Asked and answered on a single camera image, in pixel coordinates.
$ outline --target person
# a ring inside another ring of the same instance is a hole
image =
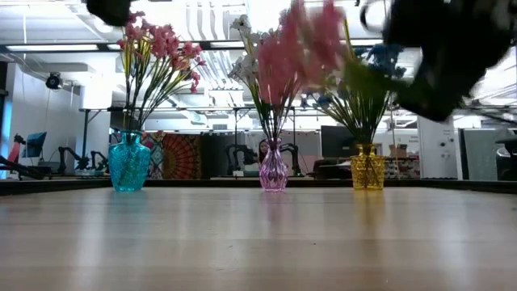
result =
[[[258,164],[262,165],[262,162],[266,158],[267,151],[269,150],[269,146],[265,139],[261,140],[258,144]]]

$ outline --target turquoise vase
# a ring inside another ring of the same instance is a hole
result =
[[[110,177],[118,192],[135,192],[144,186],[151,150],[140,144],[141,132],[123,131],[122,142],[110,146]]]

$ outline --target desk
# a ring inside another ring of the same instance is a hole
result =
[[[0,198],[0,289],[516,290],[517,196],[110,188]]]

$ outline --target yellow vase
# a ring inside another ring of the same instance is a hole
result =
[[[375,155],[374,145],[357,145],[359,155],[352,157],[354,189],[382,190],[385,184],[385,159]]]

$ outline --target pink artificial flowers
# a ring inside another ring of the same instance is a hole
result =
[[[304,0],[294,0],[282,15],[280,34],[291,52],[288,63],[303,83],[320,82],[323,70],[338,68],[344,52],[339,37],[343,18],[333,0],[325,0],[322,12],[311,17],[304,9]]]
[[[201,60],[201,47],[194,46],[192,42],[185,43],[183,49],[179,49],[180,40],[176,36],[174,29],[169,25],[162,27],[155,26],[142,17],[144,12],[138,11],[129,16],[129,22],[125,27],[124,38],[118,40],[117,44],[122,50],[131,48],[139,59],[144,59],[145,50],[139,50],[141,40],[149,44],[150,53],[157,59],[156,61],[166,62],[173,72],[188,70],[192,73],[194,82],[191,84],[191,91],[196,91],[200,83],[200,76],[190,68],[191,60],[196,62],[195,66],[206,65],[206,61]],[[134,26],[138,18],[141,19],[141,27]]]
[[[296,72],[288,65],[288,45],[281,35],[270,34],[257,53],[260,98],[281,108],[286,101],[294,99],[300,84]]]

